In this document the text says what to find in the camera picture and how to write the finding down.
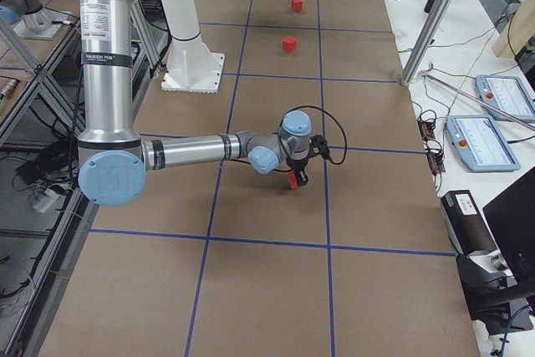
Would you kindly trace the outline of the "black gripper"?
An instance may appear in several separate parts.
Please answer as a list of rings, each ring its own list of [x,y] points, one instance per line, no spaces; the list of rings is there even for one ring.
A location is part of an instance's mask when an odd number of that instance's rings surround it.
[[[298,186],[306,186],[308,184],[308,176],[305,173],[305,167],[308,164],[308,157],[302,159],[288,158],[288,167],[294,171]]]

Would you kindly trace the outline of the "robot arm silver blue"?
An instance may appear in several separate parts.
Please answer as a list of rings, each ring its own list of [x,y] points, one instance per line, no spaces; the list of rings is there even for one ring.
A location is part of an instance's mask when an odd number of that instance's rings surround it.
[[[85,121],[78,138],[81,191],[101,206],[119,206],[143,190],[148,171],[245,159],[260,174],[288,165],[291,187],[304,186],[311,120],[289,111],[270,135],[251,131],[179,140],[142,140],[133,127],[131,10],[137,0],[79,0]],[[225,62],[203,42],[194,0],[160,0],[171,47],[163,89],[217,92]]]

